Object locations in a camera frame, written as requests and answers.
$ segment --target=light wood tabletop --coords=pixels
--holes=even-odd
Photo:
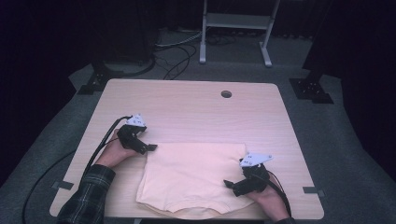
[[[223,97],[225,91],[231,97]],[[318,195],[304,193],[303,187],[314,184],[276,85],[140,79],[108,81],[64,177],[74,186],[58,190],[50,208],[53,216],[78,189],[86,164],[113,122],[136,114],[148,127],[139,135],[146,144],[242,143],[249,152],[273,155],[265,167],[282,184],[293,217],[323,218]],[[117,175],[106,197],[107,217],[167,218],[135,201],[146,159],[132,157],[115,168]],[[266,217],[254,203],[218,218]]]

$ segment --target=gray floor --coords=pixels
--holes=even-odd
[[[176,42],[189,35],[163,32],[163,43]],[[321,203],[325,216],[318,221],[298,223],[396,223],[396,184],[362,149],[346,111],[340,79],[324,76],[320,83],[334,100],[333,105],[315,105],[297,100],[289,78],[306,77],[301,67],[311,46],[310,40],[271,37],[268,50],[274,66],[263,64],[258,42],[261,37],[237,37],[227,46],[207,46],[207,63],[198,63],[199,52],[177,79],[275,83],[281,92],[313,181],[325,192]],[[192,43],[198,50],[198,42]],[[163,79],[166,71],[185,55],[179,49],[156,53],[157,65],[134,77]],[[142,67],[113,64],[126,72]],[[92,74],[87,65],[71,74],[79,90]],[[6,184],[0,188],[0,223],[21,223],[26,197],[37,179],[63,155],[75,150],[101,96],[75,95],[36,139]],[[49,170],[38,183],[27,204],[27,223],[51,223],[49,213],[56,190],[51,186],[63,179],[72,156]],[[106,223],[133,223],[131,219],[107,218]]]

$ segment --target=plaid shirt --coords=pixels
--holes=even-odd
[[[57,223],[103,223],[106,194],[115,175],[108,167],[93,165],[62,207]]]

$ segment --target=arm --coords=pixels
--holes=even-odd
[[[131,149],[124,149],[116,139],[116,133],[117,130],[82,179],[78,191],[62,207],[57,223],[103,223],[106,194],[116,175],[111,168],[137,154]]]
[[[278,186],[274,177],[270,174],[270,180]],[[271,218],[275,224],[294,224],[294,218],[290,217],[280,196],[276,191],[267,186],[263,192],[252,191],[246,194],[251,200],[256,202],[262,211]]]

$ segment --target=folded cloth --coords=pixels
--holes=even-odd
[[[223,180],[245,178],[239,159],[246,154],[244,144],[158,144],[155,151],[148,152],[136,201],[183,219],[212,218],[244,208],[252,201],[235,197]]]

